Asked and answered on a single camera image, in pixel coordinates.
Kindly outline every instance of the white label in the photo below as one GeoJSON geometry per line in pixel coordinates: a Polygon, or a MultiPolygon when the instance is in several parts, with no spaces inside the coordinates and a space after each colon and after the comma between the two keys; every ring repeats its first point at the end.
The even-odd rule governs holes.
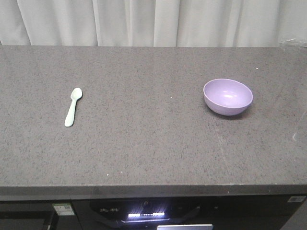
{"type": "Polygon", "coordinates": [[[305,200],[306,196],[305,195],[294,195],[290,197],[288,200],[288,203],[300,203],[305,200]]]}
{"type": "Polygon", "coordinates": [[[74,212],[72,207],[69,203],[66,204],[52,204],[55,211],[59,216],[74,216],[74,212]]]}

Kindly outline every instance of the handle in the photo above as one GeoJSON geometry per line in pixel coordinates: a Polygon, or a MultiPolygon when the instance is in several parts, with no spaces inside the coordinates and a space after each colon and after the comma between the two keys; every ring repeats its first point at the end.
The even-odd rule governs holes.
{"type": "Polygon", "coordinates": [[[73,124],[73,121],[75,119],[75,110],[76,110],[76,100],[71,101],[71,106],[69,108],[69,111],[67,113],[66,119],[65,119],[65,126],[70,127],[73,124]]]}

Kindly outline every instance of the lavender plastic bowl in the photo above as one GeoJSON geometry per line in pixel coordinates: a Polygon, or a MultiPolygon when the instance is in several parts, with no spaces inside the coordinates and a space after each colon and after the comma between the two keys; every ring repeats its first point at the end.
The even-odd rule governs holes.
{"type": "Polygon", "coordinates": [[[244,84],[231,79],[214,79],[203,87],[208,107],[218,114],[232,116],[246,110],[253,101],[253,93],[244,84]]]}

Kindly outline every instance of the spoon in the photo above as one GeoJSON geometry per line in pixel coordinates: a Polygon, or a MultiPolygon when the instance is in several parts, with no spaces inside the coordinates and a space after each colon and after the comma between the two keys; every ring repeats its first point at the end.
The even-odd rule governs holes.
{"type": "Polygon", "coordinates": [[[73,121],[75,119],[75,110],[76,110],[77,100],[79,100],[81,97],[82,97],[82,90],[80,88],[75,88],[71,93],[71,106],[69,108],[69,111],[65,119],[66,127],[72,126],[73,121]]]}

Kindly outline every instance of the white curtain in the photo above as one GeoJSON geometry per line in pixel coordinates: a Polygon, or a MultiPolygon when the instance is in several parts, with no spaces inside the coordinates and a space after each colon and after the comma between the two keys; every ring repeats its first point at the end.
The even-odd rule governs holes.
{"type": "Polygon", "coordinates": [[[2,45],[278,46],[307,0],[0,0],[2,45]]]}

